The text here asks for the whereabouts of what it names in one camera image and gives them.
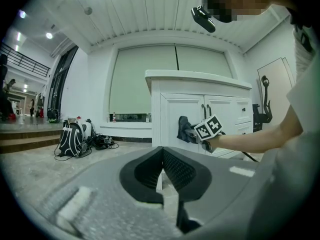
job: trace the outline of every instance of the wooden stair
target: wooden stair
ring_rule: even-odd
[[[62,130],[0,132],[0,154],[57,145]]]

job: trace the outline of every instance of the roller shade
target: roller shade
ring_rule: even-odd
[[[119,51],[111,84],[110,113],[151,113],[146,70],[177,70],[175,47],[144,46]]]
[[[232,78],[223,53],[190,46],[176,46],[180,71],[195,71]]]

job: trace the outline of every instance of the fluorescent light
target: fluorescent light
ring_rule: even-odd
[[[24,19],[26,17],[26,13],[23,10],[19,10],[19,16]]]
[[[52,39],[52,38],[53,38],[53,35],[52,35],[51,33],[46,33],[46,38]]]

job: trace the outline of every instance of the cabinet handle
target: cabinet handle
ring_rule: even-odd
[[[212,116],[211,107],[209,106],[209,104],[207,104],[206,107],[209,108],[209,117],[211,117]]]
[[[201,107],[203,108],[203,111],[204,111],[204,119],[207,119],[207,111],[206,111],[205,105],[202,104]]]

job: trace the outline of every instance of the railing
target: railing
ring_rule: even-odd
[[[29,70],[31,72],[34,72],[40,76],[47,77],[48,71],[50,70],[49,67],[35,61],[32,58],[29,58],[22,53],[15,51],[8,45],[2,43],[2,46],[0,47],[0,52],[2,54],[7,55],[8,62],[17,65],[25,70]]]

